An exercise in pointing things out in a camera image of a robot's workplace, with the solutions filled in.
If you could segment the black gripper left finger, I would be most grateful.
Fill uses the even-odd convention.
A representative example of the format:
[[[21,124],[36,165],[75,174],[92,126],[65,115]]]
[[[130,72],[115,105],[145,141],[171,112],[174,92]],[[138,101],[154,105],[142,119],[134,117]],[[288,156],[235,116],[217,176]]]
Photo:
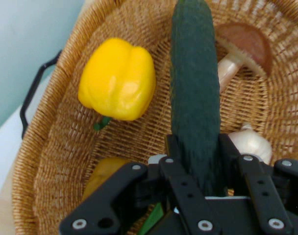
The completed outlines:
[[[166,138],[159,163],[127,163],[112,174],[59,225],[61,235],[122,235],[160,202],[165,215],[150,235],[220,235],[222,227],[180,159],[177,140]]]

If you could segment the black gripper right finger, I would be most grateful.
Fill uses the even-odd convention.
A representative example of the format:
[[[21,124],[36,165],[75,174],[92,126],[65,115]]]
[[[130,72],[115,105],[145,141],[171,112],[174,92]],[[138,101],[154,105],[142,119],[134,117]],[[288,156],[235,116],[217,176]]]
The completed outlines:
[[[257,235],[298,235],[298,160],[267,165],[241,154],[227,134],[219,135],[219,146],[228,187],[249,198],[241,225]]]

